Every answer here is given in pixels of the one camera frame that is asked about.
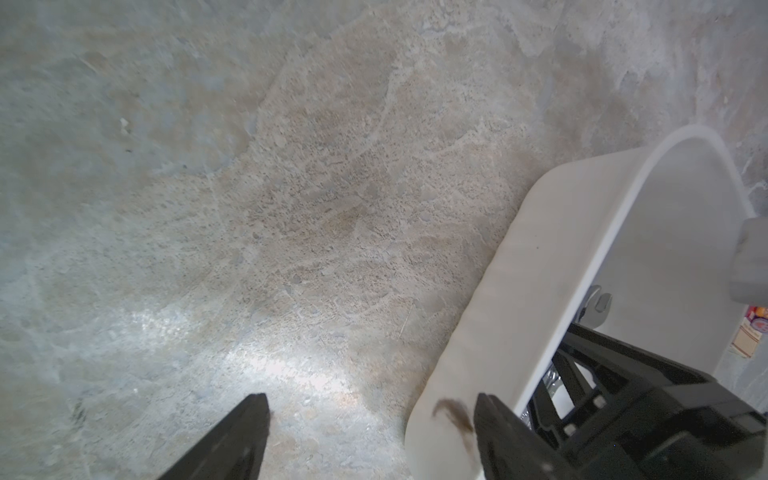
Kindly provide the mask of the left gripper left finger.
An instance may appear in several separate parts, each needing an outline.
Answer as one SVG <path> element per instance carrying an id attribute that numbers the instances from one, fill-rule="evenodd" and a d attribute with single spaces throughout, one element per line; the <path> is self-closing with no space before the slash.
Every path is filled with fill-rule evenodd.
<path id="1" fill-rule="evenodd" d="M 159 479 L 257 479 L 270 420 L 267 395 L 246 396 Z"/>

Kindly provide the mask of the white plastic storage box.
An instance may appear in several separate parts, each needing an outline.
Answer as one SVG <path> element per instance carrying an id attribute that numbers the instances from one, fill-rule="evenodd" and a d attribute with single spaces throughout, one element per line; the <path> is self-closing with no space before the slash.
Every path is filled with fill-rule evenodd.
<path id="1" fill-rule="evenodd" d="M 741 178 L 712 129 L 560 165 L 526 195 L 407 423 L 416 479 L 478 479 L 476 442 L 437 410 L 481 393 L 520 412 L 588 289 L 612 295 L 601 332 L 713 373 L 745 308 L 729 294 Z"/>

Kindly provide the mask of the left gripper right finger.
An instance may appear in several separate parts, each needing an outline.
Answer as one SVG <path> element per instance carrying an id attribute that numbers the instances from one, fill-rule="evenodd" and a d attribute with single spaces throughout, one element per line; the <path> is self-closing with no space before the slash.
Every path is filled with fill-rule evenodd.
<path id="1" fill-rule="evenodd" d="M 576 471 L 496 396 L 477 396 L 474 425 L 486 479 L 576 478 Z"/>

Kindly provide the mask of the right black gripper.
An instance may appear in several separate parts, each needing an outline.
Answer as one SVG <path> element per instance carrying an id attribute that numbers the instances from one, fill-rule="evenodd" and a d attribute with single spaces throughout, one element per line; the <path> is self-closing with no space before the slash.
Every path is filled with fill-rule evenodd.
<path id="1" fill-rule="evenodd" d="M 552 364 L 572 408 L 539 383 L 527 411 L 581 479 L 753 479 L 766 464 L 766 417 L 708 374 L 577 324 Z"/>

